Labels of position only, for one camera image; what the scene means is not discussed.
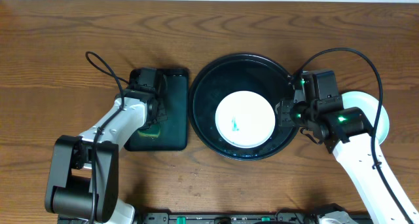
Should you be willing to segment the green yellow sponge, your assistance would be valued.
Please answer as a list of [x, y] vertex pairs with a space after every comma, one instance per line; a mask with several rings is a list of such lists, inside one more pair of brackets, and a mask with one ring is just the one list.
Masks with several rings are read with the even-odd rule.
[[161, 134], [161, 129], [159, 124], [152, 124], [148, 128], [138, 129], [137, 132], [140, 137], [158, 138]]

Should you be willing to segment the mint green plate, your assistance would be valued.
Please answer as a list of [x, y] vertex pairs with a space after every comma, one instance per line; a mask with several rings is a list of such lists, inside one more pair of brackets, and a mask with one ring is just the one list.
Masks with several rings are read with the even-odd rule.
[[[360, 92], [360, 91], [350, 91], [345, 92], [342, 95], [343, 106], [345, 109], [358, 107], [366, 117], [369, 122], [374, 125], [376, 119], [376, 112], [378, 109], [379, 101], [372, 95]], [[390, 131], [390, 118], [384, 106], [381, 106], [378, 127], [376, 130], [376, 138], [378, 139], [378, 144], [381, 145], [387, 138]]]

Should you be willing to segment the white plate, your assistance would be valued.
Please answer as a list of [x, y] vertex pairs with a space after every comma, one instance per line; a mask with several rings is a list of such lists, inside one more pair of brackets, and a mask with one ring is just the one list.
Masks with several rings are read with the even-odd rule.
[[276, 118], [264, 97], [251, 91], [237, 91], [220, 101], [215, 111], [215, 125], [227, 143], [251, 149], [271, 137]]

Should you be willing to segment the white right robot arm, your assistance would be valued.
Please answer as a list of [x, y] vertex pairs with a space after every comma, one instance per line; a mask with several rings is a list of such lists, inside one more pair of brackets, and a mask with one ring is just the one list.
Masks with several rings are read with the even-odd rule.
[[373, 223], [417, 223], [418, 210], [398, 182], [382, 150], [390, 121], [373, 96], [347, 92], [336, 98], [284, 99], [276, 106], [279, 123], [300, 128], [322, 144], [349, 175]]

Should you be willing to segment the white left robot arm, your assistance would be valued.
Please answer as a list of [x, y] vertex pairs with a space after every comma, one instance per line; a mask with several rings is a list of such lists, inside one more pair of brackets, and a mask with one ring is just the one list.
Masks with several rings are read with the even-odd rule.
[[133, 84], [112, 108], [78, 136], [54, 145], [45, 209], [87, 223], [133, 223], [135, 208], [118, 198], [118, 154], [139, 128], [157, 116], [166, 86]]

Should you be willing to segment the black rectangular tray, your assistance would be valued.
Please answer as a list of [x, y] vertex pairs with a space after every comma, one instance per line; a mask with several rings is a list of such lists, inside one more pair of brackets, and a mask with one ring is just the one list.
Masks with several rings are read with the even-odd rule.
[[[131, 71], [129, 85], [137, 84], [140, 69]], [[181, 151], [187, 146], [189, 72], [185, 68], [158, 70], [162, 74], [160, 90], [165, 92], [168, 120], [158, 123], [161, 129], [158, 138], [140, 137], [136, 130], [124, 145], [128, 151]]]

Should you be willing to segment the black round tray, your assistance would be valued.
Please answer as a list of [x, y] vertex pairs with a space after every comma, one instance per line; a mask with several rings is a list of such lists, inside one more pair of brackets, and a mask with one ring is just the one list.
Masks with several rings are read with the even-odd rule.
[[242, 149], [223, 139], [216, 129], [215, 112], [223, 98], [241, 90], [257, 93], [271, 107], [290, 98], [289, 72], [264, 56], [236, 53], [222, 56], [199, 72], [188, 95], [191, 125], [201, 141], [213, 151], [236, 160], [261, 160], [284, 149], [297, 134], [297, 129], [275, 124], [273, 134], [255, 148]]

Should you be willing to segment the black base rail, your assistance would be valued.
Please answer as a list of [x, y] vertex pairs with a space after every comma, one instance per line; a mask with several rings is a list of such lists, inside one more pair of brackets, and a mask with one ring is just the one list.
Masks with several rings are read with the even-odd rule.
[[137, 224], [246, 224], [246, 223], [319, 223], [310, 214], [280, 210], [274, 213], [170, 213], [139, 214]]

